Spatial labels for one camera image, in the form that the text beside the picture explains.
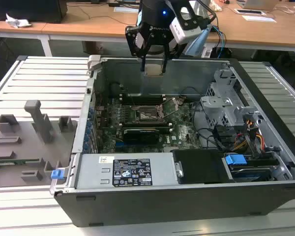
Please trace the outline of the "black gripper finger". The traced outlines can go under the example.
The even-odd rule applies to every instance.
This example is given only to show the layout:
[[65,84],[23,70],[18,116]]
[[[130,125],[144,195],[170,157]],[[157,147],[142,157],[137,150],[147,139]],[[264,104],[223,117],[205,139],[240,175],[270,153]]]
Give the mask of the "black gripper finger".
[[164,49],[164,56],[162,61],[162,73],[166,72],[167,61],[170,55],[169,42],[166,34],[162,34],[162,45]]
[[152,46],[152,42],[153,42],[153,34],[150,34],[147,41],[144,41],[141,50],[140,50],[140,57],[142,59],[141,61],[141,72],[145,71],[145,64],[146,64],[146,56]]

